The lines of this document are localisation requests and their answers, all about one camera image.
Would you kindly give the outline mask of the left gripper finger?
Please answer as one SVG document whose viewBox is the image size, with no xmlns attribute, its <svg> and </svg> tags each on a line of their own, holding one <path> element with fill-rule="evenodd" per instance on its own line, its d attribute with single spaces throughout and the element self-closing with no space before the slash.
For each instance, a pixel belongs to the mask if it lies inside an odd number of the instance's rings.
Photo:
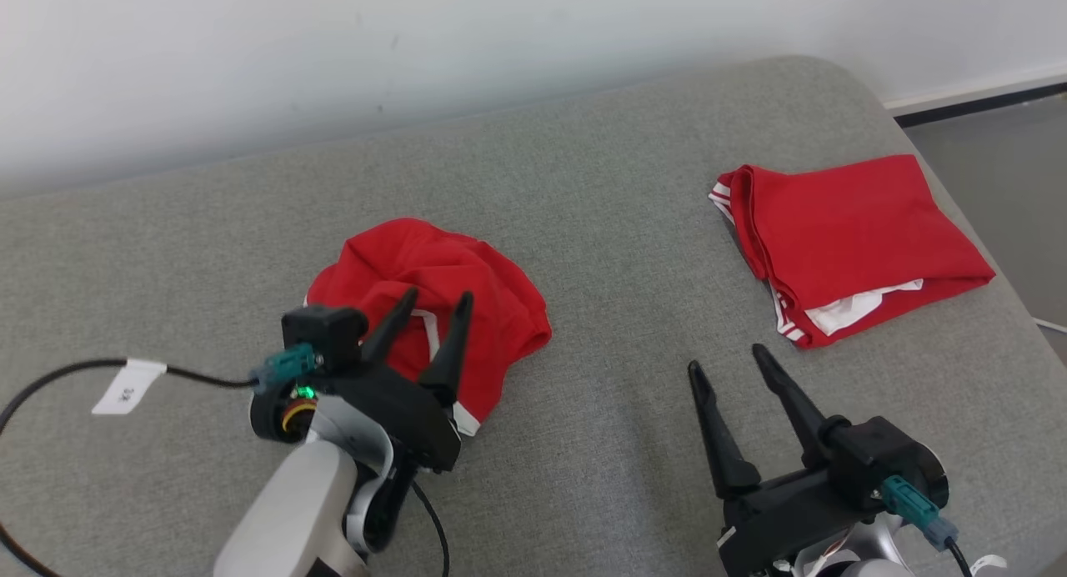
<svg viewBox="0 0 1067 577">
<path fill-rule="evenodd" d="M 372 367 L 378 367 L 378 365 L 385 365 L 388 362 L 392 347 L 408 325 L 417 296 L 417 289 L 409 288 L 404 295 L 400 296 L 400 300 L 391 308 L 389 312 L 363 339 L 362 344 L 359 346 L 361 349 L 359 368 L 371 369 Z"/>
<path fill-rule="evenodd" d="M 439 344 L 437 353 L 418 379 L 423 389 L 431 392 L 441 407 L 451 407 L 457 402 L 473 307 L 475 307 L 473 292 L 464 291 L 453 308 L 449 330 Z"/>
</svg>

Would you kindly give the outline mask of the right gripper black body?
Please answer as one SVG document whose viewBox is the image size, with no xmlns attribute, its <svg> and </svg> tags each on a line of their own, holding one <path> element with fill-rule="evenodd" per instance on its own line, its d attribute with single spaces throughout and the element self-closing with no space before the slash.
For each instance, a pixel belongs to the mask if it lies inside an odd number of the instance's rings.
<svg viewBox="0 0 1067 577">
<path fill-rule="evenodd" d="M 739 487 L 717 478 L 724 532 L 718 554 L 728 577 L 751 577 L 778 560 L 883 512 L 870 494 L 856 499 L 830 481 L 827 469 L 801 470 Z"/>
</svg>

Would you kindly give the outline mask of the red garment with white band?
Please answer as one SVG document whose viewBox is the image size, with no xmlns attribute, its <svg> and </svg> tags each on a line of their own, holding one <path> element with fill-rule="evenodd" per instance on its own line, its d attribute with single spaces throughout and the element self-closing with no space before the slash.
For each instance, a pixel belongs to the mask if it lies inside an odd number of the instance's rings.
<svg viewBox="0 0 1067 577">
<path fill-rule="evenodd" d="M 312 281 L 304 301 L 356 308 L 375 328 L 409 289 L 418 296 L 388 365 L 410 380 L 437 355 L 458 301 L 473 295 L 453 421 L 461 435 L 476 435 L 499 402 L 512 365 L 552 338 L 544 296 L 483 240 L 397 218 L 348 239 L 338 260 Z"/>
</svg>

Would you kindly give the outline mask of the white and black baseboard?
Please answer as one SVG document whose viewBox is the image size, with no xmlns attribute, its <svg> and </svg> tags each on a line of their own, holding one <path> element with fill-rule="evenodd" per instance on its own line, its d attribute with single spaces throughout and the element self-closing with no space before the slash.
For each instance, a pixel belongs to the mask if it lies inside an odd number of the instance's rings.
<svg viewBox="0 0 1067 577">
<path fill-rule="evenodd" d="M 1016 105 L 1024 105 L 1067 93 L 1067 63 L 1036 71 L 994 77 L 984 82 L 965 83 L 953 89 L 926 93 L 894 101 L 883 109 L 899 128 L 972 116 Z"/>
</svg>

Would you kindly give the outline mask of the grey fabric sofa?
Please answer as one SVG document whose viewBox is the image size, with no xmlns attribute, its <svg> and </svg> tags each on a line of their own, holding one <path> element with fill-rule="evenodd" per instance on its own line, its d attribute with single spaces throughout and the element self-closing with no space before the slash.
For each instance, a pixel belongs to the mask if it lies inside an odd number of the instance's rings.
<svg viewBox="0 0 1067 577">
<path fill-rule="evenodd" d="M 1067 369 L 1006 277 L 826 349 L 774 330 L 708 190 L 914 153 L 846 69 L 784 57 L 633 89 L 0 202 L 0 408 L 77 360 L 221 379 L 282 343 L 343 242 L 417 217 L 485 240 L 546 300 L 456 470 L 423 475 L 450 577 L 724 577 L 689 389 L 704 365 L 766 478 L 800 447 L 750 348 L 825 414 L 929 445 L 965 557 L 1067 554 Z"/>
</svg>

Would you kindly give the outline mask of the red garment with striped trim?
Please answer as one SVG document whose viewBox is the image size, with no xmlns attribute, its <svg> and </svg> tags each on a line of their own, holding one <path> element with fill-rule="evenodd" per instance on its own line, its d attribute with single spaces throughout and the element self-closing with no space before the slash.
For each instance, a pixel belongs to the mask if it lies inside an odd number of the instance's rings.
<svg viewBox="0 0 1067 577">
<path fill-rule="evenodd" d="M 708 201 L 796 348 L 827 348 L 994 281 L 912 155 L 800 174 L 743 164 Z"/>
</svg>

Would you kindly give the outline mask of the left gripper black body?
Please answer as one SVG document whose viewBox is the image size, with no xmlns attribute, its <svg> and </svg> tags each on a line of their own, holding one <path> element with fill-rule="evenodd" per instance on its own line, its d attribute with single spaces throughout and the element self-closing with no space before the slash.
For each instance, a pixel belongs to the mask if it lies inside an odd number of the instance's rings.
<svg viewBox="0 0 1067 577">
<path fill-rule="evenodd" d="M 321 436 L 375 456 L 375 444 L 400 444 L 420 467 L 450 472 L 461 440 L 437 398 L 386 364 L 321 376 Z"/>
</svg>

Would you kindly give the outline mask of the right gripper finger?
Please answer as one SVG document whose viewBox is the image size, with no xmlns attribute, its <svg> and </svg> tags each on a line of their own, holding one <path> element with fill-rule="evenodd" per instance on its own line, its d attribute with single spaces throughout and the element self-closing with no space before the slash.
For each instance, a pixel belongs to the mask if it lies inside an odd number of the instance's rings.
<svg viewBox="0 0 1067 577">
<path fill-rule="evenodd" d="M 689 383 L 716 496 L 721 500 L 736 499 L 759 486 L 761 474 L 742 455 L 698 360 L 689 362 Z"/>
<path fill-rule="evenodd" d="M 779 398 L 789 417 L 797 440 L 803 448 L 801 462 L 807 469 L 819 469 L 829 462 L 821 437 L 824 415 L 799 384 L 781 367 L 765 344 L 752 344 L 752 357 L 758 365 L 767 388 Z"/>
</svg>

